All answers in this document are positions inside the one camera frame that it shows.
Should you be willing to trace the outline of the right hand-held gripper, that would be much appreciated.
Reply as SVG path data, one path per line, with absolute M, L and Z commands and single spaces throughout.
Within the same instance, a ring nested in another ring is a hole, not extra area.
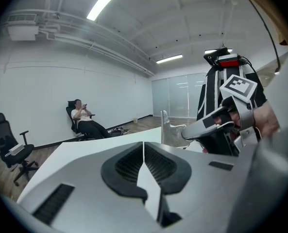
M 226 132 L 235 127 L 233 121 L 227 121 L 223 124 L 216 124 L 217 117 L 229 117 L 230 111 L 235 110 L 238 113 L 240 126 L 238 128 L 239 136 L 233 141 L 238 151 L 245 146 L 256 144 L 258 142 L 256 131 L 254 129 L 254 101 L 257 90 L 257 83 L 238 75 L 231 75 L 220 87 L 223 100 L 221 106 L 206 117 L 185 127 L 181 135 L 186 140 L 195 140 L 205 136 L 210 136 L 217 132 Z

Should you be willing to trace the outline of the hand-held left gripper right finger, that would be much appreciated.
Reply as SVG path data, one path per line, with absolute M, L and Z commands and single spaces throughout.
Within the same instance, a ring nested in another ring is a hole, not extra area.
M 156 185 L 148 198 L 156 198 L 157 215 L 144 221 L 144 230 L 227 233 L 253 153 L 245 150 L 233 157 L 146 142 L 145 164 Z

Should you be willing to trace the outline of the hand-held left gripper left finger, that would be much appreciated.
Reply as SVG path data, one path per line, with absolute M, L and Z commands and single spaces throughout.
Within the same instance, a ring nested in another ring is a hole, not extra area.
M 137 186 L 142 142 L 76 158 L 31 189 L 20 206 L 36 231 L 56 233 L 156 233 Z

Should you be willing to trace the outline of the person's right forearm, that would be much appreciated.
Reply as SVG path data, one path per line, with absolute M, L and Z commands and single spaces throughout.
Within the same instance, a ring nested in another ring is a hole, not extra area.
M 254 124 L 261 137 L 272 136 L 279 131 L 280 125 L 268 101 L 254 109 Z

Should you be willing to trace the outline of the person's right hand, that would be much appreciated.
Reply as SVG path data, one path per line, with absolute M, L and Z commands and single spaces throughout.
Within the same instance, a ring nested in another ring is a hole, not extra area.
M 237 112 L 230 112 L 230 116 L 231 116 L 232 121 L 235 124 L 234 129 L 231 130 L 230 136 L 232 140 L 235 140 L 239 136 L 240 117 Z

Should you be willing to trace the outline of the frosted glass partition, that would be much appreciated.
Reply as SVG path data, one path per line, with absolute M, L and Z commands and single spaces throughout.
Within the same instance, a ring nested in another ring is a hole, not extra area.
M 153 115 L 165 110 L 169 117 L 196 118 L 205 73 L 152 81 Z

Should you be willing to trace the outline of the black reclining office chair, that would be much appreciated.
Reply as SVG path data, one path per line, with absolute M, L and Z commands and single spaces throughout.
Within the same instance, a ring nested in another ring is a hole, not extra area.
M 81 132 L 78 130 L 78 123 L 71 116 L 71 112 L 75 109 L 76 102 L 74 100 L 68 101 L 68 105 L 66 107 L 66 112 L 68 117 L 71 120 L 71 129 L 76 134 L 75 141 L 87 141 L 87 140 L 95 140 L 94 136 L 90 133 Z

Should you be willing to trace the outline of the red and white device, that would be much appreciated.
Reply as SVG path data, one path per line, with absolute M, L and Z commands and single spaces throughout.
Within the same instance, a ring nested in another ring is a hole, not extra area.
M 238 54 L 228 54 L 218 57 L 218 64 L 222 68 L 239 67 Z

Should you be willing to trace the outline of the white box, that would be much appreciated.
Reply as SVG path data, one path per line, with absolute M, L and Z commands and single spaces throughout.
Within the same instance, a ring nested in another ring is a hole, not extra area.
M 10 155 L 15 156 L 24 149 L 22 144 L 17 144 L 9 150 Z

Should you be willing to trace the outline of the black mesh office chair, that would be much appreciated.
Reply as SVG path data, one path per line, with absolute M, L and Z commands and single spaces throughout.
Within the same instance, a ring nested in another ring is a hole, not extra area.
M 8 168 L 19 168 L 19 173 L 13 181 L 16 187 L 19 186 L 19 178 L 25 176 L 26 180 L 29 181 L 29 173 L 39 169 L 37 161 L 27 161 L 27 157 L 34 150 L 34 145 L 27 143 L 27 133 L 28 131 L 24 131 L 19 134 L 23 137 L 24 144 L 18 143 L 11 130 L 9 121 L 3 113 L 0 113 L 0 156 Z

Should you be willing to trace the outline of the person's mustard shirt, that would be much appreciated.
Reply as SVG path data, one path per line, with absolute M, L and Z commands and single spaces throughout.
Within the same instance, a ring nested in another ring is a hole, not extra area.
M 252 1 L 254 1 L 272 21 L 279 44 L 281 46 L 288 46 L 288 24 L 277 6 L 272 0 Z

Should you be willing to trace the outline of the white ceiling pipes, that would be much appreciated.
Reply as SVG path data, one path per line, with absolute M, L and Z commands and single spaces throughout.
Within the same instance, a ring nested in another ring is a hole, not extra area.
M 73 17 L 39 18 L 39 28 L 47 31 L 56 41 L 62 41 L 90 49 L 117 60 L 148 76 L 156 73 L 156 62 L 134 43 L 119 33 Z

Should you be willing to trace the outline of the white ceiling air conditioner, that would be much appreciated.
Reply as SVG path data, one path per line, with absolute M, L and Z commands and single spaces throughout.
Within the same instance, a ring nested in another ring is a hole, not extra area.
M 2 27 L 12 41 L 35 41 L 39 34 L 37 14 L 12 14 Z

